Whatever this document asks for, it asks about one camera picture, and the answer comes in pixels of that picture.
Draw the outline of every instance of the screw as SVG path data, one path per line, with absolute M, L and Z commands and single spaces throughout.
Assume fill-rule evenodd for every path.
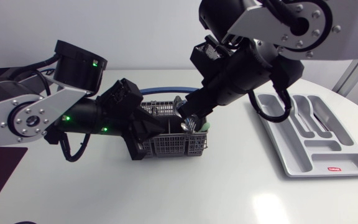
M 312 33 L 311 33 L 311 35 L 313 36 L 313 37 L 319 37 L 320 36 L 320 30 L 314 30 Z
M 286 42 L 288 40 L 288 35 L 284 34 L 282 37 L 281 37 L 281 41 L 282 42 Z
M 284 52 L 284 47 L 279 46 L 277 47 L 277 53 L 282 54 Z
M 302 40 L 299 40 L 299 41 L 296 43 L 295 47 L 297 47 L 297 48 L 303 47 L 303 41 L 302 41 Z
M 295 7 L 296 12 L 301 12 L 303 10 L 303 5 L 299 4 Z
M 313 19 L 318 19 L 320 16 L 321 16 L 320 10 L 315 10 L 315 11 L 311 14 L 311 17 L 312 17 Z
M 341 31 L 342 27 L 340 25 L 336 25 L 333 27 L 333 32 L 334 33 L 339 33 Z
M 312 57 L 313 57 L 313 52 L 308 51 L 308 52 L 306 53 L 306 57 L 307 57 L 307 58 L 312 58 Z

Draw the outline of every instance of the gray cutlery tray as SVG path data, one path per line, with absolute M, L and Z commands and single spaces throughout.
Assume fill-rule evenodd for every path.
M 290 117 L 281 123 L 261 118 L 289 177 L 358 175 L 358 145 L 318 96 L 292 95 Z M 284 113 L 280 99 L 257 94 L 264 113 Z

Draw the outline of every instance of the white table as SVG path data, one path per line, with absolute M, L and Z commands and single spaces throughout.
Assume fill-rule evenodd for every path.
M 202 80 L 196 70 L 107 71 L 99 93 L 124 77 L 140 89 Z M 271 85 L 256 92 L 273 92 Z M 354 103 L 305 80 L 289 92 L 321 96 L 358 143 Z M 0 223 L 358 223 L 358 177 L 287 177 L 247 96 L 208 121 L 201 157 L 131 161 L 122 138 L 92 136 L 83 157 L 69 163 L 60 146 L 25 144 L 29 151 L 0 193 Z M 70 137 L 76 148 L 83 136 Z

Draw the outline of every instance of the black cable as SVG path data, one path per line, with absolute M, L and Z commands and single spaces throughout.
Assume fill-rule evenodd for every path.
M 38 62 L 38 63 L 34 63 L 32 65 L 28 65 L 28 66 L 24 66 L 21 68 L 18 68 L 16 71 L 14 71 L 10 76 L 9 79 L 10 80 L 14 80 L 16 77 L 18 77 L 21 73 L 27 72 L 27 71 L 31 71 L 31 70 L 37 70 L 38 68 L 42 68 L 45 67 L 47 65 L 50 65 L 54 62 L 56 62 L 57 60 L 59 60 L 60 55 L 55 54 L 54 56 L 52 56 L 49 59 L 44 60 L 43 62 Z
M 47 96 L 50 96 L 50 88 L 49 88 L 48 80 L 44 77 L 42 73 L 40 73 L 40 71 L 34 70 L 33 72 L 41 79 L 42 83 L 44 84 L 45 91 L 47 92 Z
M 56 69 L 54 69 L 54 68 L 46 68 L 46 69 L 40 71 L 40 73 L 46 72 L 45 75 L 51 75 L 51 74 L 55 73 L 55 70 Z
M 276 19 L 294 30 L 300 29 L 296 14 L 281 0 L 259 0 Z
M 63 133 L 60 136 L 59 142 L 60 142 L 60 146 L 62 147 L 62 151 L 63 151 L 63 155 L 65 156 L 66 160 L 68 162 L 75 162 L 77 161 L 82 154 L 84 153 L 85 149 L 86 149 L 86 145 L 88 144 L 88 141 L 90 140 L 91 134 L 85 134 L 84 140 L 81 143 L 81 147 L 80 149 L 77 151 L 77 153 L 72 156 L 71 155 L 71 149 L 70 149 L 70 144 L 68 142 L 68 137 L 66 133 Z
M 267 114 L 265 114 L 262 109 L 260 109 L 257 101 L 256 101 L 256 97 L 255 97 L 255 93 L 253 90 L 251 90 L 250 92 L 248 92 L 248 97 L 249 100 L 251 101 L 251 105 L 254 107 L 254 109 L 256 110 L 256 113 L 259 114 L 261 117 L 263 117 L 264 119 L 274 122 L 274 123 L 279 123 L 282 121 L 285 121 L 291 112 L 291 98 L 290 95 L 288 94 L 287 90 L 283 90 L 283 91 L 279 91 L 277 92 L 278 96 L 283 100 L 284 102 L 284 114 L 281 116 L 269 116 Z

